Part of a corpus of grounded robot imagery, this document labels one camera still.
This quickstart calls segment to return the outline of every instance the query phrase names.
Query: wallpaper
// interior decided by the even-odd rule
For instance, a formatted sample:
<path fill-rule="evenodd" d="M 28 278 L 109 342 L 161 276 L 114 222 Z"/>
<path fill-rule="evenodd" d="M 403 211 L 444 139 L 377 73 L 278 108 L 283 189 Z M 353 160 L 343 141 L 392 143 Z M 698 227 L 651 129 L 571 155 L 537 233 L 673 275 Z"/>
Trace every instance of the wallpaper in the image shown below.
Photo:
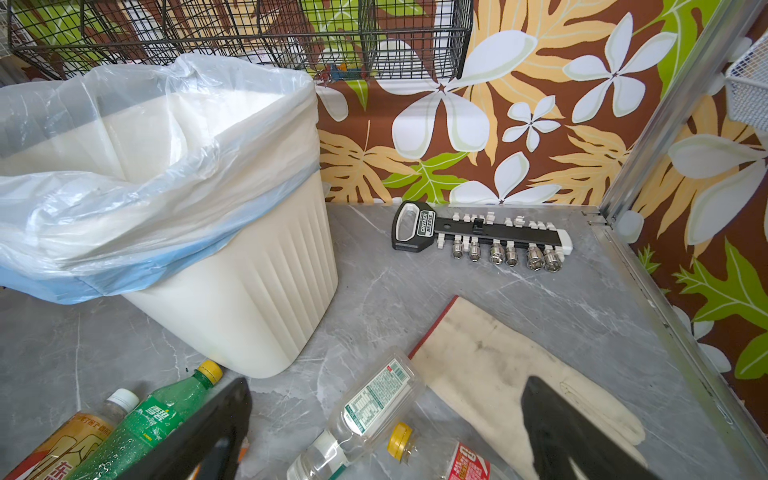
<path fill-rule="evenodd" d="M 317 87 L 327 200 L 598 205 L 717 5 L 476 0 L 461 78 Z"/>
<path fill-rule="evenodd" d="M 768 10 L 730 60 L 766 27 Z M 768 137 L 727 117 L 723 83 L 713 79 L 621 222 L 702 353 L 768 432 Z"/>

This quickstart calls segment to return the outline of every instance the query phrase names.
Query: orange labeled bottle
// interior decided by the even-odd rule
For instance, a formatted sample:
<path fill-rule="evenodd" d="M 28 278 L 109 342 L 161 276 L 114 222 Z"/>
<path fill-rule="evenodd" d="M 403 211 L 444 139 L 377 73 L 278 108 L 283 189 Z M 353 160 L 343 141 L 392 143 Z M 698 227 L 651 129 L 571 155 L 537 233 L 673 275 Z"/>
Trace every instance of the orange labeled bottle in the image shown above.
<path fill-rule="evenodd" d="M 118 389 L 96 411 L 75 413 L 3 480 L 64 480 L 138 403 L 133 392 Z"/>

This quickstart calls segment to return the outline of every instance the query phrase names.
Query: socket rail holder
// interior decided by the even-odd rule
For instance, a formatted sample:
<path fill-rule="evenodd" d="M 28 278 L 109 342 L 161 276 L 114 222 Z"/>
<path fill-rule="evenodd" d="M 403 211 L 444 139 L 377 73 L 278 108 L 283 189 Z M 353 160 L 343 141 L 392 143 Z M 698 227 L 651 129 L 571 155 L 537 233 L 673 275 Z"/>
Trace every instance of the socket rail holder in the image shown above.
<path fill-rule="evenodd" d="M 562 268 L 565 256 L 573 251 L 568 232 L 552 223 L 526 222 L 522 216 L 514 220 L 505 218 L 504 223 L 494 223 L 495 213 L 469 215 L 459 213 L 453 218 L 438 217 L 425 202 L 405 201 L 395 213 L 392 222 L 392 248 L 407 252 L 420 252 L 437 241 L 442 249 L 446 241 L 452 242 L 454 258 L 469 252 L 471 261 L 480 260 L 480 245 L 490 245 L 490 259 L 496 265 L 504 262 L 518 264 L 517 249 L 527 250 L 527 265 L 531 270 L 544 268 L 557 272 Z"/>

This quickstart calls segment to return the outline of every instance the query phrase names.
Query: barcode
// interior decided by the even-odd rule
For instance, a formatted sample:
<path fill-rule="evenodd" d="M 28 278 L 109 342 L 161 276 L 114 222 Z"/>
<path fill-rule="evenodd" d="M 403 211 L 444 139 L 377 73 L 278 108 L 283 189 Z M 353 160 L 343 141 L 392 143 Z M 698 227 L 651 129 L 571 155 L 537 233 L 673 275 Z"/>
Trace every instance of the barcode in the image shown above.
<path fill-rule="evenodd" d="M 402 369 L 400 368 L 400 365 L 398 365 L 397 363 L 393 363 L 391 367 L 392 367 L 392 371 L 395 373 L 397 378 L 399 378 L 401 382 L 405 382 L 406 373 L 402 371 Z"/>

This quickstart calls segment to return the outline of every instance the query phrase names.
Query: beige glove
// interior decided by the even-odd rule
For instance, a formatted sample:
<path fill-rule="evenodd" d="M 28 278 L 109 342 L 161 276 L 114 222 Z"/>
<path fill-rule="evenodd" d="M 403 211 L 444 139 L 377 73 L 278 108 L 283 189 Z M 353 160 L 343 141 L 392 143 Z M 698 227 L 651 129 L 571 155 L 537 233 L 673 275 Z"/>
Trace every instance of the beige glove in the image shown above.
<path fill-rule="evenodd" d="M 525 480 L 538 479 L 520 407 L 529 376 L 540 377 L 560 392 L 624 451 L 647 465 L 632 446 L 645 439 L 643 425 L 624 405 L 459 296 L 411 357 L 426 384 Z"/>

